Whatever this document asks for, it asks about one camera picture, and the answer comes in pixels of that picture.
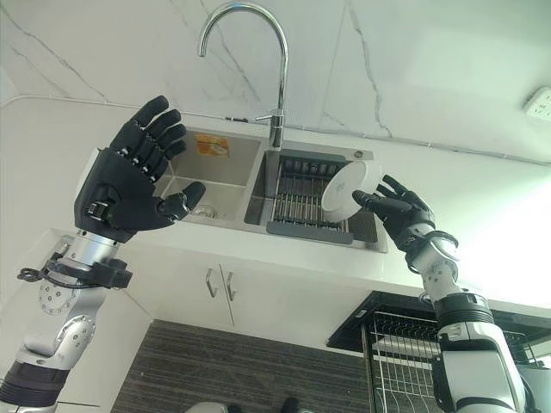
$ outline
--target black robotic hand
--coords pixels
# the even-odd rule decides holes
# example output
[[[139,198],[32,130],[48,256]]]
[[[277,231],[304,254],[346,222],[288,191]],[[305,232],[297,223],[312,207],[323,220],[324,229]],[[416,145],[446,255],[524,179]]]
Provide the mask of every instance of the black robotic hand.
[[[172,225],[197,205],[205,192],[200,182],[165,200],[152,196],[169,161],[186,149],[182,117],[164,112],[168,107],[164,96],[149,101],[100,151],[75,200],[77,228],[125,243],[137,231]]]
[[[434,230],[434,213],[430,207],[414,192],[405,188],[391,176],[382,180],[392,189],[377,186],[378,194],[366,194],[354,191],[354,200],[362,207],[376,214],[382,221],[388,235],[399,250],[411,252],[412,248],[423,241],[420,225],[428,225]]]

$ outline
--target sink basin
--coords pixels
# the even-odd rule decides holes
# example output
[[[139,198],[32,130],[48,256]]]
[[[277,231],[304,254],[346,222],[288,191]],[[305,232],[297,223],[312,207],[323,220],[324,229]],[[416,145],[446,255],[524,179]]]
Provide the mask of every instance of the sink basin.
[[[184,142],[187,149],[172,159],[170,171],[158,182],[158,194],[173,194],[201,181],[206,191],[194,214],[214,221],[235,220],[261,143],[200,130],[188,130]]]
[[[156,195],[203,182],[206,192],[186,221],[387,251],[373,214],[360,211],[332,223],[320,206],[331,177],[354,159],[373,159],[371,152],[291,141],[272,151],[263,137],[199,129],[188,130],[184,141],[187,150],[172,159]]]
[[[324,152],[282,150],[278,162],[267,151],[257,172],[244,221],[271,234],[386,251],[386,237],[372,213],[361,210],[339,223],[326,219],[321,196],[349,160]]]

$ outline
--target electrical outlet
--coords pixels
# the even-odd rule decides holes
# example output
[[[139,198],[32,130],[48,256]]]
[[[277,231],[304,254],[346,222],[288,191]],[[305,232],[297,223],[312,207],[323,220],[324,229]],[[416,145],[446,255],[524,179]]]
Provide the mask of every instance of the electrical outlet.
[[[551,121],[551,88],[540,88],[524,105],[528,116]]]

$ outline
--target label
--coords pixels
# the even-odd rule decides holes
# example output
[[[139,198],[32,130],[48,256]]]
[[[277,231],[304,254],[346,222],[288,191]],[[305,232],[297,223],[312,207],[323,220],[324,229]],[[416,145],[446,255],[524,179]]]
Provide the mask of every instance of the label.
[[[206,157],[230,157],[230,145],[227,138],[207,133],[196,133],[195,142],[201,155]]]

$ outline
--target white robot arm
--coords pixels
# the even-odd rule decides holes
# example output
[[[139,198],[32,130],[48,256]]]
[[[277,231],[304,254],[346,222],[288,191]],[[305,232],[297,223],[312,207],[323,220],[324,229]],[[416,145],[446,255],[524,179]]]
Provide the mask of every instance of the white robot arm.
[[[461,413],[551,411],[551,406],[536,408],[486,299],[457,284],[457,241],[436,231],[434,215],[420,197],[391,176],[383,181],[391,189],[379,185],[382,196],[355,191],[353,197],[382,219],[430,296],[442,350],[432,365],[439,407]]]

